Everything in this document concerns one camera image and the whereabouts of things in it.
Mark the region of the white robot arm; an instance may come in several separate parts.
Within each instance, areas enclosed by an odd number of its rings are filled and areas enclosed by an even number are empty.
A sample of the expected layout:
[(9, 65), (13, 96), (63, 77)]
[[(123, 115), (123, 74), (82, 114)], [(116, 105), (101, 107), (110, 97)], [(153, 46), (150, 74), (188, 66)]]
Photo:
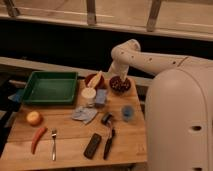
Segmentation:
[(154, 76), (145, 100), (148, 171), (213, 171), (213, 59), (145, 53), (130, 39), (111, 50), (109, 71)]

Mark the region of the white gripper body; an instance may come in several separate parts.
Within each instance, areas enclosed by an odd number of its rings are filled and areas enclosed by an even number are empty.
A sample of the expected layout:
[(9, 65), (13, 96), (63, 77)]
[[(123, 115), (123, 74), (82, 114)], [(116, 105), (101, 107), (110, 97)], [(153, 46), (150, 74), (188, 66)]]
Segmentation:
[(113, 61), (109, 67), (108, 72), (119, 76), (120, 79), (124, 81), (127, 77), (128, 70), (129, 70), (128, 65)]

